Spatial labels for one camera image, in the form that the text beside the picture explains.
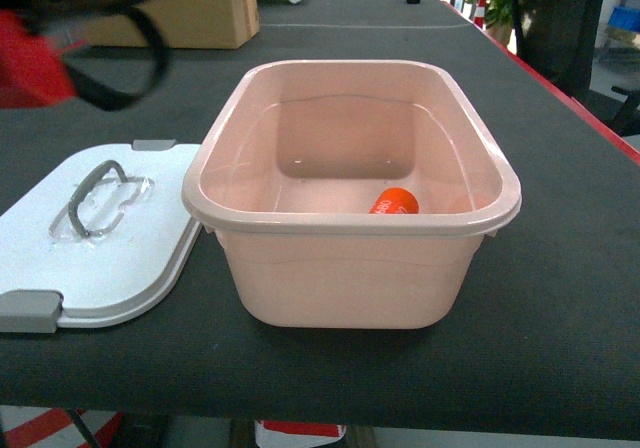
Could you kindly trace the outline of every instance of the gray latch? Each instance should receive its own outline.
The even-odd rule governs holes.
[[[0,295],[0,332],[53,333],[62,297],[55,291],[10,291]]]
[[[133,140],[133,151],[165,151],[173,148],[177,140]]]

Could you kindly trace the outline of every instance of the red and white object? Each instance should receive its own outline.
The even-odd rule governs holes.
[[[343,425],[256,421],[256,444],[260,448],[313,448],[342,439]]]
[[[100,446],[111,443],[122,413],[78,412]],[[0,406],[0,419],[9,448],[89,448],[71,418],[59,408]]]
[[[480,29],[484,28],[484,12],[486,10],[487,0],[478,0],[478,6],[476,6],[476,12],[473,17],[473,24]]]

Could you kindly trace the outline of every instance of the container rim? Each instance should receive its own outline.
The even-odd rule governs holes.
[[[251,80],[262,70],[290,64],[403,64],[435,71],[459,102],[480,141],[487,150],[502,182],[502,190],[489,205],[478,210],[452,214],[377,216],[369,213],[281,213],[249,212],[227,208],[209,199],[200,187],[200,174],[236,103]],[[490,234],[508,224],[520,211],[520,181],[495,139],[453,77],[427,63],[407,60],[286,60],[259,65],[241,79],[222,108],[185,175],[182,200],[197,220],[209,230],[286,235],[437,236],[464,237]]]

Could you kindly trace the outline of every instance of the orange object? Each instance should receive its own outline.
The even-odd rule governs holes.
[[[389,188],[378,197],[369,213],[379,215],[416,214],[418,200],[404,188]]]

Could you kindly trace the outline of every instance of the desk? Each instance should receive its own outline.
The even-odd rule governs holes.
[[[452,311],[414,331],[265,325],[202,233],[145,315],[0,335],[0,402],[640,439],[638,166],[438,0],[271,2],[260,14],[261,32],[239,50],[177,52],[160,90],[129,111],[73,101],[0,112],[0,212],[83,148],[201,141],[258,64],[397,58],[461,85],[520,177],[520,215],[483,244]],[[131,88],[122,75],[144,56],[100,50],[78,63]]]

